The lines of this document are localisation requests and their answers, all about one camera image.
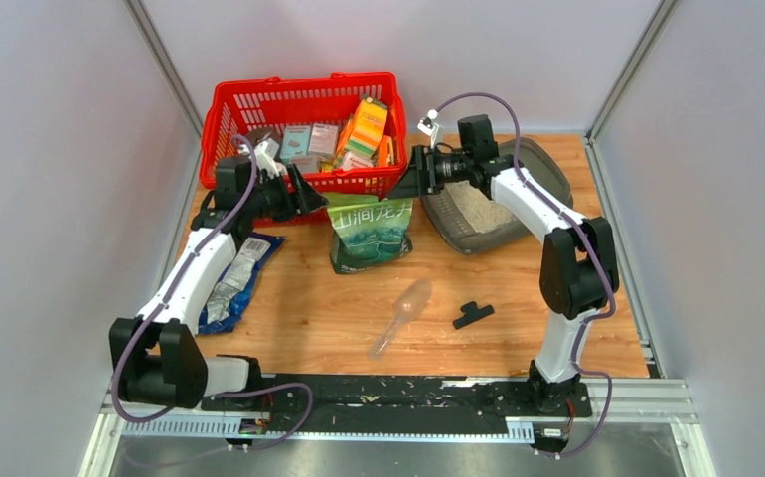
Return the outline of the pink grey small box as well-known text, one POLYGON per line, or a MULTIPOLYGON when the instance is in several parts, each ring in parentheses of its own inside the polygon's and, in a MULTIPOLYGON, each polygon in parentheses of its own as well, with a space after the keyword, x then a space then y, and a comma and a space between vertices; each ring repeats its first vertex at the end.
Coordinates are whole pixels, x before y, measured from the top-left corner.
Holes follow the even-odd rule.
POLYGON ((308 153, 332 158, 336 152, 340 129, 338 125, 313 123, 311 126, 308 153))

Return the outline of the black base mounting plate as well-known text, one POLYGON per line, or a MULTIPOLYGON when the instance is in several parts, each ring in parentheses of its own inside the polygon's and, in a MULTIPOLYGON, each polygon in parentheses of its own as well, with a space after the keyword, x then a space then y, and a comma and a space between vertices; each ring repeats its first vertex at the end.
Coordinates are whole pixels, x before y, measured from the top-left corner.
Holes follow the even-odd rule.
POLYGON ((269 415, 271 430, 289 429, 305 411, 308 432, 498 434, 509 417, 562 423, 592 414, 586 389, 539 408, 525 380, 462 377, 276 374, 262 378, 265 397, 208 397, 204 411, 269 415))

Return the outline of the teal small box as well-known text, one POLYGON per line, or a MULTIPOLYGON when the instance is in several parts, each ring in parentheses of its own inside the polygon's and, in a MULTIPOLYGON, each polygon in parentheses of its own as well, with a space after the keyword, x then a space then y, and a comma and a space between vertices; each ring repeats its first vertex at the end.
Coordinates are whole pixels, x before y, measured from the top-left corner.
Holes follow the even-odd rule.
POLYGON ((279 159, 283 163, 308 154, 311 125, 289 125, 283 132, 279 159))

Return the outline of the orange packet in basket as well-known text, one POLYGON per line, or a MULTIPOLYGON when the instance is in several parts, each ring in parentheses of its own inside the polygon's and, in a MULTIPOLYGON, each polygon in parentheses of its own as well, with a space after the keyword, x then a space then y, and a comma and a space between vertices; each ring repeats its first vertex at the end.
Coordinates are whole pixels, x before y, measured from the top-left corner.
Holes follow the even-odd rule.
POLYGON ((392 167, 397 163, 395 141, 392 136, 384 135, 376 153, 378 167, 392 167))

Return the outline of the clear plastic scoop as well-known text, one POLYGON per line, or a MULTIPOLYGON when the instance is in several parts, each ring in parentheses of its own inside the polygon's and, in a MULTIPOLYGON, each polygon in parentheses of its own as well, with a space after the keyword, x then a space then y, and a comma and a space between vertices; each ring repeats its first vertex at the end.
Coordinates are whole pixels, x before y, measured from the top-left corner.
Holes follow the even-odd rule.
POLYGON ((392 307, 391 320, 367 352, 371 360, 379 360, 400 330, 421 316, 428 305, 432 290, 428 279, 419 279, 398 296, 392 307))

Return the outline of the green cat litter bag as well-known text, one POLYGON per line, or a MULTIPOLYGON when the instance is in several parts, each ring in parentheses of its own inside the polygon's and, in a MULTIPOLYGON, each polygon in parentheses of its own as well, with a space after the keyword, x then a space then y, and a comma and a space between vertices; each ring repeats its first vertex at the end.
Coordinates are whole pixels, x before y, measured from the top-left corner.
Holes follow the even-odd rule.
POLYGON ((327 193, 334 231, 330 262, 337 274, 355 274, 399 260, 413 251, 408 228, 411 199, 327 193))

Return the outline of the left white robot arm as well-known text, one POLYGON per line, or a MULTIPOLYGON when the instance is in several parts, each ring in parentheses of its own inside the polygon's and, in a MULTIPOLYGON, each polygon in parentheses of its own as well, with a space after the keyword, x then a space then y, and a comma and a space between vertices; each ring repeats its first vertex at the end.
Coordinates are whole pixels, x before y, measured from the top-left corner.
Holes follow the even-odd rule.
POLYGON ((206 358, 195 340, 199 319, 256 221, 287 222, 324 209, 328 201, 295 166, 281 173, 267 158, 224 158, 215 181, 191 224, 184 254, 159 290, 135 317, 118 318, 109 329, 116 408, 126 401, 193 408, 221 395, 242 412, 263 403, 264 384, 250 375, 255 360, 206 358))

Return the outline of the grey litter box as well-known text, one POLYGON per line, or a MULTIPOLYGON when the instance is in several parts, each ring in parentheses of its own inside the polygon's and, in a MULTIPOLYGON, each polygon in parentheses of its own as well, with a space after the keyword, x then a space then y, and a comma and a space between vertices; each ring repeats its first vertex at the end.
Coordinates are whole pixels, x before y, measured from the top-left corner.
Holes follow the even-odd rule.
MULTIPOLYGON (((566 176, 543 148, 524 137, 520 159, 541 186, 566 206, 573 205, 566 176)), ((512 212, 466 181, 449 184, 441 193, 422 197, 420 201, 440 236, 462 254, 486 252, 530 233, 512 212)))

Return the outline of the colourful sponge pack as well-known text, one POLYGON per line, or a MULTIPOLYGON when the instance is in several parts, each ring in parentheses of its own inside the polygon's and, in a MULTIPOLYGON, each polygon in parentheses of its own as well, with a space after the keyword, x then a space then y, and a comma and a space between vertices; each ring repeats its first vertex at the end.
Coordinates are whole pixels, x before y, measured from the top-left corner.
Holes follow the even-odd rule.
POLYGON ((380 146, 388 119, 385 104, 365 95, 346 127, 344 150, 371 158, 380 146))

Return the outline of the black bag clip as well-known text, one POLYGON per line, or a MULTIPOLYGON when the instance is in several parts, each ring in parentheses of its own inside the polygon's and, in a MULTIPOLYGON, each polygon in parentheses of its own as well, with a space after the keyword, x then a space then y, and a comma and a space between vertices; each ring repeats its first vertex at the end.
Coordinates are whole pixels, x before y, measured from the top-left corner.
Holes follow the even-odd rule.
POLYGON ((495 313, 492 305, 480 306, 476 301, 470 301, 460 307, 461 316, 452 321, 455 330, 460 330, 495 313))

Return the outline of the brown round lid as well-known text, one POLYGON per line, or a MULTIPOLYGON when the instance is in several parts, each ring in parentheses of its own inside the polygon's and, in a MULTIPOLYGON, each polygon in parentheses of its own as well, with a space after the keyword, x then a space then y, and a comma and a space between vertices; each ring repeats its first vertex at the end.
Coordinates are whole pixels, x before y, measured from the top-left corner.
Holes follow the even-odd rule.
POLYGON ((280 148, 283 141, 283 136, 274 127, 251 129, 245 134, 245 137, 253 146, 266 143, 269 146, 275 145, 277 148, 280 148))

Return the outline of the blue silver snack bag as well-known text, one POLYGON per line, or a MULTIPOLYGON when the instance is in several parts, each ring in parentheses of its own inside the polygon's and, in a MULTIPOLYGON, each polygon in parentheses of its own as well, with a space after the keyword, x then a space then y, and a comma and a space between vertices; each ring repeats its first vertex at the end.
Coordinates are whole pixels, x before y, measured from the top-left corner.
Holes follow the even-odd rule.
POLYGON ((285 241, 284 236, 261 233, 252 233, 244 241, 201 312, 199 335, 229 333, 236 327, 252 301, 258 275, 285 241))

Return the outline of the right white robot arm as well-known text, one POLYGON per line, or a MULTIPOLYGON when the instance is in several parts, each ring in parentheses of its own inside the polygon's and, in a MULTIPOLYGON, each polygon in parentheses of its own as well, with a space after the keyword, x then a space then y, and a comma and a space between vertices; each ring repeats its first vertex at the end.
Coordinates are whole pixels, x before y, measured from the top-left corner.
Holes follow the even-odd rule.
POLYGON ((503 154, 487 115, 458 122, 460 144, 417 145, 391 199, 436 195, 466 181, 505 207, 542 246, 539 290, 549 309, 544 341, 529 369, 528 402, 543 416, 556 414, 580 394, 579 358, 592 321, 615 310, 619 272, 613 229, 559 201, 522 164, 503 154))

